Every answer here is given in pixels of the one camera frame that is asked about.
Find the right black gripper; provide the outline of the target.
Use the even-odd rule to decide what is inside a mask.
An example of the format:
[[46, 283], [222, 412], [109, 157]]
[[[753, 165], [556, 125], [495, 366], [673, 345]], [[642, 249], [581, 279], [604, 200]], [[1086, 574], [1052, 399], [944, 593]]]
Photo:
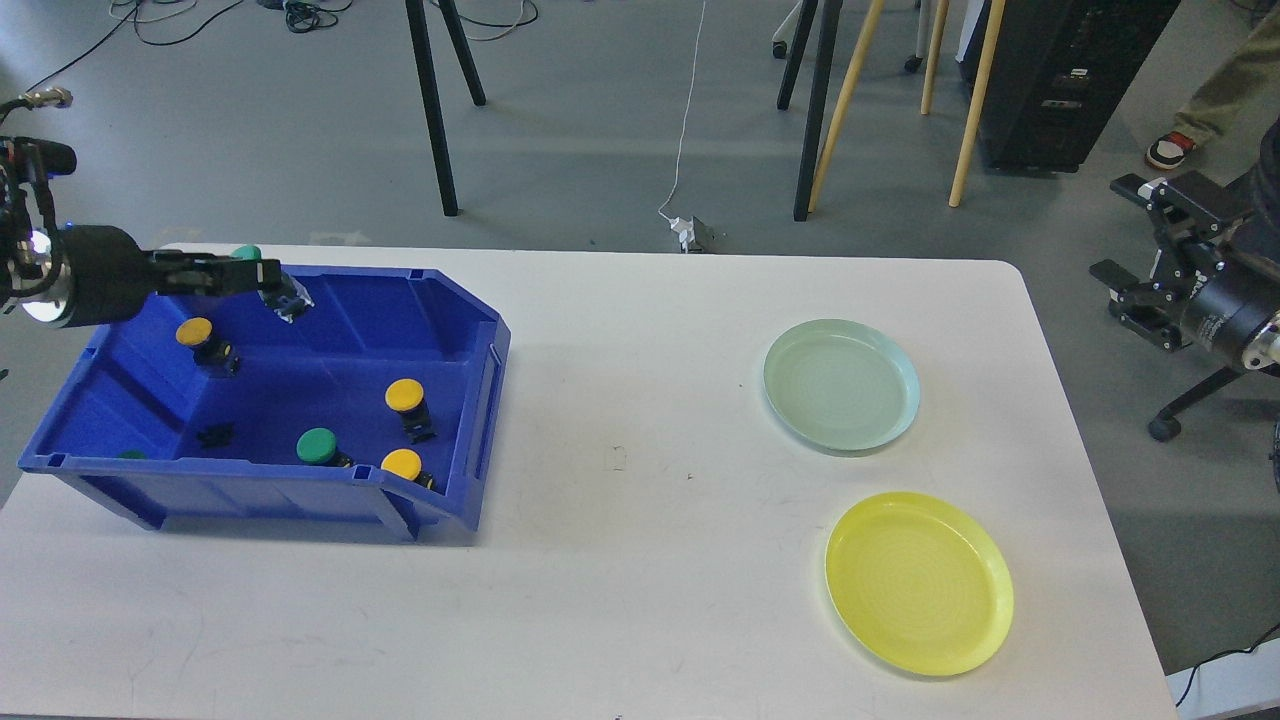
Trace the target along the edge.
[[[1110, 190], [1144, 211], [1162, 211], [1162, 176], [1125, 174]], [[1253, 214], [1217, 245], [1216, 272], [1184, 296], [1165, 283], [1140, 281], [1114, 260], [1089, 266], [1108, 291], [1112, 319], [1162, 351], [1187, 346], [1181, 329], [1230, 366], [1277, 364], [1277, 172], [1251, 173]]]

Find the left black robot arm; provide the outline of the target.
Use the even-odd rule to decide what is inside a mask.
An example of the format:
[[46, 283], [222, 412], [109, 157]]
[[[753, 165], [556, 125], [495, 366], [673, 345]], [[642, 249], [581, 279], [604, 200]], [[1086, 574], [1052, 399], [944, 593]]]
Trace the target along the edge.
[[77, 328], [129, 320], [152, 296], [256, 293], [285, 322], [314, 306], [278, 260], [255, 249], [147, 251], [114, 225], [61, 224], [51, 182], [77, 164], [68, 145], [3, 137], [3, 314], [19, 307], [37, 323]]

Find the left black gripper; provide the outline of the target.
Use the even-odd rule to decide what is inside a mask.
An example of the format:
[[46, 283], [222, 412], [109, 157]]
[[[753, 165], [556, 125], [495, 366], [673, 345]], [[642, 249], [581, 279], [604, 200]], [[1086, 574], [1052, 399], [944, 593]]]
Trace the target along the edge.
[[283, 288], [278, 260], [255, 252], [157, 250], [148, 255], [111, 225], [73, 225], [61, 232], [61, 249], [55, 293], [40, 304], [40, 320], [55, 328], [127, 322], [154, 292], [228, 297]]

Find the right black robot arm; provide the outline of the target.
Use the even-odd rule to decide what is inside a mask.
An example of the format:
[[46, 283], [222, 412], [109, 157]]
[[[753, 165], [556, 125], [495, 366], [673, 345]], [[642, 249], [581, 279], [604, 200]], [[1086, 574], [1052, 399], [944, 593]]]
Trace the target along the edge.
[[1155, 241], [1144, 279], [1112, 260], [1091, 266], [1110, 315], [1167, 352], [1197, 345], [1235, 370], [1277, 365], [1277, 273], [1234, 246], [1253, 210], [1197, 170], [1125, 174], [1110, 188], [1146, 211]]

